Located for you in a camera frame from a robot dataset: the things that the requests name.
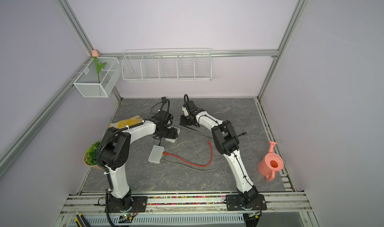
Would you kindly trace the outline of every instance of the marble surface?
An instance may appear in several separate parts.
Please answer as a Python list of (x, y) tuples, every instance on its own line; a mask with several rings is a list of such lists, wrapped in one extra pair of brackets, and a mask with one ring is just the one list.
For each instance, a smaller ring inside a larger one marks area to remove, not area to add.
[[(205, 109), (217, 119), (230, 120), (237, 134), (248, 131), (248, 134), (239, 137), (240, 154), (247, 172), (259, 191), (284, 191), (280, 175), (268, 182), (262, 176), (257, 165), (269, 149), (268, 139), (262, 125), (254, 99), (252, 98), (217, 98), (217, 99), (191, 99), (199, 108)], [(143, 118), (152, 116), (150, 109), (160, 102), (160, 99), (123, 99), (114, 116), (114, 122), (128, 119), (136, 115)], [(170, 99), (170, 113), (174, 116), (173, 126), (179, 127), (182, 99)], [(212, 135), (205, 127), (196, 128), (201, 132)], [(208, 144), (211, 141), (213, 159), (208, 167), (195, 167), (198, 169), (211, 169), (226, 163), (225, 158), (216, 150), (213, 139), (181, 127), (180, 135), (175, 143), (164, 139), (161, 145), (164, 151), (184, 158), (186, 161), (205, 165), (209, 162), (211, 151)], [(158, 145), (159, 140), (146, 136), (131, 144), (129, 157), (126, 163), (127, 181), (132, 191), (236, 191), (236, 182), (229, 165), (213, 171), (195, 171), (186, 167), (160, 162), (148, 162), (152, 147)], [(163, 156), (164, 159), (183, 163), (176, 157)], [(105, 191), (108, 188), (107, 178), (100, 170), (92, 169), (83, 191)]]

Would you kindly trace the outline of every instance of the wire mesh basket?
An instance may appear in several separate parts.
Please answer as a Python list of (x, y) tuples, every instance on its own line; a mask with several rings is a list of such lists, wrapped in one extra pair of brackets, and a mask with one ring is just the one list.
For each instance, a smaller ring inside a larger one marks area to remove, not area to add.
[(118, 58), (98, 57), (97, 60), (99, 64), (107, 63), (100, 70), (99, 77), (95, 62), (92, 61), (73, 83), (84, 97), (108, 97), (121, 75)]
[(210, 50), (176, 52), (129, 52), (121, 61), (126, 81), (211, 80)]

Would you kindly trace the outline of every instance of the plant pot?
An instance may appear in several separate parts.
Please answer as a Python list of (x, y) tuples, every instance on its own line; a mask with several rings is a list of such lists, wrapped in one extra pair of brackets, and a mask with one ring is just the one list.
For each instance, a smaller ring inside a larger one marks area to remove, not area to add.
[(92, 167), (92, 168), (94, 168), (94, 169), (98, 169), (98, 170), (101, 170), (101, 171), (105, 171), (105, 170), (103, 170), (102, 168), (100, 168), (98, 165), (89, 165), (89, 163), (87, 163), (85, 160), (88, 158), (88, 155), (87, 155), (87, 153), (85, 153), (84, 154), (84, 163), (86, 164), (86, 165), (88, 165), (89, 167)]

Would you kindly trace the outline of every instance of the watering can spout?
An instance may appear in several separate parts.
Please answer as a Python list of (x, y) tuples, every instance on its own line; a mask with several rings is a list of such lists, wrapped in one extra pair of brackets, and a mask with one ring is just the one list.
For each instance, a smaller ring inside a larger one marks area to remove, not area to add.
[(268, 153), (273, 153), (273, 148), (275, 147), (275, 145), (276, 145), (277, 143), (276, 143), (276, 142), (273, 142), (273, 141), (270, 141), (269, 144), (271, 145), (271, 147), (269, 148)]

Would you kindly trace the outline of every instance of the red cable connector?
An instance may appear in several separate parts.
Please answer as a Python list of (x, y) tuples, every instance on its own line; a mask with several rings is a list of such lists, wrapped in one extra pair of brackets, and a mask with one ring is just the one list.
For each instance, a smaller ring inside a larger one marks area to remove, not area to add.
[(184, 161), (185, 163), (190, 164), (190, 165), (194, 165), (194, 166), (198, 166), (198, 167), (207, 167), (207, 166), (209, 166), (209, 164), (210, 164), (211, 161), (212, 161), (212, 158), (214, 157), (214, 152), (213, 152), (213, 150), (212, 150), (211, 143), (210, 143), (209, 141), (208, 141), (208, 143), (209, 143), (209, 147), (211, 147), (211, 160), (210, 160), (209, 163), (206, 164), (206, 165), (192, 164), (192, 163), (189, 163), (189, 162), (183, 160), (182, 158), (178, 157), (177, 155), (170, 154), (170, 153), (167, 153), (167, 152), (163, 152), (163, 154), (164, 154), (164, 155), (172, 155), (172, 156), (174, 156), (174, 157), (177, 157), (177, 158), (179, 158), (180, 160), (182, 160), (182, 161)]

